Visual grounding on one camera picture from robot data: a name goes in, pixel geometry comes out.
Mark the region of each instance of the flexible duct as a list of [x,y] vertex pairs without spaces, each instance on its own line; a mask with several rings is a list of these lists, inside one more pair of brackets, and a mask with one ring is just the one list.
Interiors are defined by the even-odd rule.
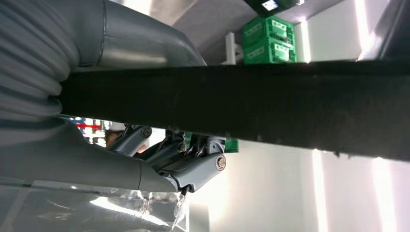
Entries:
[[175,190],[146,163],[87,144],[52,96],[78,66],[205,65],[184,34],[107,0],[1,0],[0,21],[0,176]]

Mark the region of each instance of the green plastic crate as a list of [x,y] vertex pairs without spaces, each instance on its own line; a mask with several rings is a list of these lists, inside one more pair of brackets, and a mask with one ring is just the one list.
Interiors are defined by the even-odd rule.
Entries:
[[244,49],[244,63],[297,62],[295,51],[290,47],[290,44],[284,45],[282,41],[274,38],[262,39],[259,43]]
[[252,20],[242,28],[242,36],[243,47],[254,45],[266,37],[277,39],[284,44],[294,44],[293,25],[274,16]]

